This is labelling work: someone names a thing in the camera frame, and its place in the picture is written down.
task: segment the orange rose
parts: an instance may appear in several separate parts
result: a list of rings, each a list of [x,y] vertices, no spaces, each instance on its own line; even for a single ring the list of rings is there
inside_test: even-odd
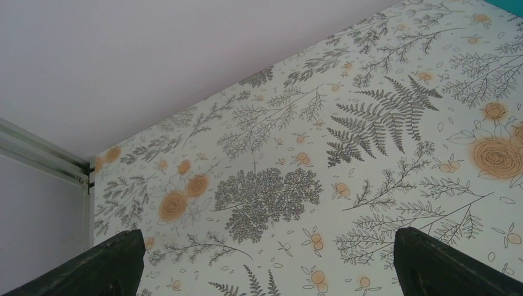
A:
[[[485,108],[485,117],[494,119],[500,119],[506,113],[505,108],[500,103],[489,103]]]
[[[159,215],[165,222],[176,221],[187,208],[187,200],[183,192],[173,191],[167,194],[160,203]]]
[[[505,140],[486,140],[474,148],[474,160],[481,169],[501,179],[523,171],[523,156],[518,147]]]
[[[105,154],[105,162],[114,162],[120,157],[121,148],[120,146],[114,146]]]
[[[152,246],[154,245],[154,238],[153,237],[147,237],[145,240],[146,250],[152,249]]]
[[[98,174],[104,167],[104,159],[102,157],[97,156],[94,160],[94,173]]]
[[[191,162],[188,160],[184,160],[178,166],[178,173],[181,175],[185,175],[190,169],[191,169]]]
[[[209,178],[205,175],[198,175],[189,180],[187,185],[187,193],[190,197],[197,197],[202,195],[209,185]]]
[[[510,144],[523,147],[523,125],[516,128],[514,135],[510,138]]]
[[[165,171],[168,167],[169,165],[167,164],[167,160],[165,159],[160,160],[160,162],[158,163],[158,169],[160,171]]]

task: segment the gray plant illustration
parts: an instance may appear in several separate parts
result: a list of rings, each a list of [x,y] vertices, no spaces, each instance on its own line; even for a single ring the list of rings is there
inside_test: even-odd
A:
[[[517,30],[523,32],[523,18],[520,18],[517,15],[513,14],[508,21],[516,23]]]
[[[179,263],[184,255],[187,255],[191,263],[195,263],[198,256],[205,253],[211,252],[212,255],[209,257],[208,265],[212,266],[220,258],[225,256],[231,256],[235,252],[239,252],[248,256],[251,260],[252,257],[237,248],[226,245],[227,238],[220,237],[218,233],[207,231],[204,240],[198,240],[195,234],[187,234],[189,245],[178,246],[178,244],[166,244],[163,246],[163,250],[154,250],[149,255],[149,263],[153,266],[164,261],[167,257],[171,257],[173,263]]]
[[[218,185],[215,211],[231,210],[226,224],[233,240],[259,242],[269,221],[299,220],[305,202],[319,204],[321,184],[316,173],[297,168],[281,176],[277,168],[255,173],[239,171]]]
[[[351,53],[351,51],[349,51],[347,47],[335,48],[324,52],[322,57],[308,59],[305,61],[303,70],[294,71],[289,74],[287,80],[283,82],[283,85],[288,88],[298,81],[308,80],[314,73],[325,73],[332,68],[336,68],[342,62],[341,58],[349,53]]]
[[[400,64],[406,64],[409,62],[408,54],[416,45],[419,45],[419,49],[425,54],[430,54],[432,44],[438,40],[442,33],[459,30],[462,28],[450,28],[445,30],[436,31],[433,33],[424,33],[423,31],[404,32],[396,35],[399,45],[389,45],[378,47],[377,50],[384,52],[387,55],[379,60],[372,60],[361,67],[364,73],[357,74],[352,85],[357,88],[366,88],[370,85],[371,80],[374,78],[374,74],[381,70],[382,73],[389,73],[392,70],[392,62],[394,57],[397,58],[397,62]]]
[[[177,114],[160,121],[157,126],[161,131],[166,133],[172,133],[177,128],[187,128],[191,125],[195,111],[196,106],[189,107],[182,112],[178,112]]]
[[[176,148],[183,141],[181,135],[171,138],[169,135],[162,135],[158,139],[151,140],[146,146],[138,146],[131,153],[120,157],[120,162],[132,165],[139,158],[146,162],[151,162],[157,156],[165,153],[174,153]]]
[[[227,156],[235,159],[246,152],[260,150],[270,139],[273,129],[286,129],[296,117],[306,121],[316,120],[324,102],[323,95],[318,92],[320,86],[308,92],[299,88],[286,89],[280,96],[269,100],[269,108],[254,105],[237,108],[233,112],[233,120],[239,131],[224,134],[218,145]],[[296,110],[297,102],[308,97],[312,98],[307,107]]]
[[[506,98],[515,90],[516,77],[523,67],[523,35],[514,41],[496,47],[496,54],[477,53],[455,55],[450,59],[452,68],[462,69],[468,79],[449,81],[443,93],[451,94],[454,99],[467,105],[477,107],[481,102],[490,99]]]
[[[439,21],[454,12],[464,12],[463,10],[451,10],[444,2],[432,4],[424,0],[406,0],[396,5],[394,8],[404,10],[405,14],[413,18],[418,29],[430,30],[439,25]]]
[[[143,289],[142,292],[136,294],[136,296],[152,296],[152,292],[148,289]]]
[[[353,117],[331,118],[345,129],[338,130],[328,127],[327,130],[338,142],[328,142],[332,150],[329,155],[329,167],[334,167],[341,161],[350,163],[353,158],[364,161],[361,150],[375,158],[372,146],[387,155],[385,139],[387,132],[399,151],[403,152],[403,132],[406,131],[415,141],[421,140],[419,122],[426,109],[438,111],[430,98],[441,99],[442,96],[434,89],[427,89],[409,76],[410,87],[386,77],[393,85],[394,91],[360,91],[376,100],[376,103],[357,103],[350,105],[336,104],[344,112]]]
[[[422,154],[429,156],[431,152],[427,151]],[[459,179],[424,178],[424,181],[419,182],[418,185],[430,190],[429,193],[423,190],[421,192],[426,198],[433,199],[433,202],[419,200],[417,202],[400,202],[398,205],[392,195],[394,191],[402,191],[406,194],[417,188],[415,183],[405,181],[405,178],[410,176],[409,172],[415,172],[410,168],[416,167],[416,163],[426,167],[430,161],[419,158],[413,160],[413,163],[407,167],[405,163],[404,160],[400,160],[398,163],[400,168],[398,181],[390,179],[392,175],[389,170],[384,171],[385,181],[372,198],[369,197],[372,186],[369,181],[365,181],[363,193],[357,195],[352,208],[346,209],[351,210],[362,205],[369,205],[375,213],[360,216],[353,222],[354,228],[336,237],[335,243],[338,245],[344,263],[370,265],[374,261],[373,256],[379,253],[380,260],[385,263],[384,268],[392,269],[395,233],[400,228],[412,225],[419,229],[425,229],[429,235],[449,245],[456,245],[463,237],[475,239],[476,235],[482,232],[481,219],[472,214],[471,207],[492,193],[487,195],[474,193],[470,188],[469,181],[462,184]],[[442,205],[433,204],[443,194],[450,197],[466,194],[476,197],[476,199],[454,210],[447,211],[442,208]],[[378,205],[386,213],[378,214]]]
[[[250,84],[253,88],[259,88],[261,85],[273,79],[274,66],[267,67],[262,71],[238,82],[240,85]]]
[[[243,91],[239,94],[233,94],[229,99],[225,101],[223,105],[218,105],[218,103],[214,103],[209,110],[209,113],[201,113],[197,118],[196,122],[192,125],[193,130],[189,134],[189,136],[185,139],[185,142],[183,143],[183,146],[187,144],[187,141],[204,131],[210,131],[211,127],[209,126],[209,123],[214,119],[221,119],[223,116],[223,111],[225,110],[231,110],[233,108],[233,104],[235,102],[240,102],[248,99],[250,96],[249,91]]]
[[[143,220],[144,205],[149,203],[147,183],[154,176],[119,177],[116,181],[107,182],[102,196],[104,203],[97,205],[94,212],[96,236],[107,234],[113,216],[119,218],[126,229],[138,228],[138,223]]]
[[[272,296],[281,296],[279,293],[278,287],[276,285],[276,281],[274,280],[274,276],[269,270],[269,284],[267,287],[268,292],[265,293],[260,285],[260,282],[256,278],[256,275],[247,267],[247,265],[244,265],[245,270],[247,271],[247,275],[249,277],[249,287],[250,287],[250,295],[254,296],[264,296],[264,295],[272,295]],[[223,296],[247,296],[247,293],[239,293],[239,287],[235,285],[229,285],[229,284],[219,284],[217,282],[208,282],[211,286],[218,289],[220,292],[223,293]]]

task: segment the floral wallpaper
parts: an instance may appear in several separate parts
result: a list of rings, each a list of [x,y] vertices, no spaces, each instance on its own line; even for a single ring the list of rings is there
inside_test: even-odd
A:
[[[138,295],[401,295],[413,226],[523,281],[523,19],[406,0],[96,158]]]

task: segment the ceiling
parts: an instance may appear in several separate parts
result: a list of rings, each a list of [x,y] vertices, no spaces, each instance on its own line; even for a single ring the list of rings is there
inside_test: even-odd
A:
[[[0,117],[85,159],[398,0],[0,2]]]

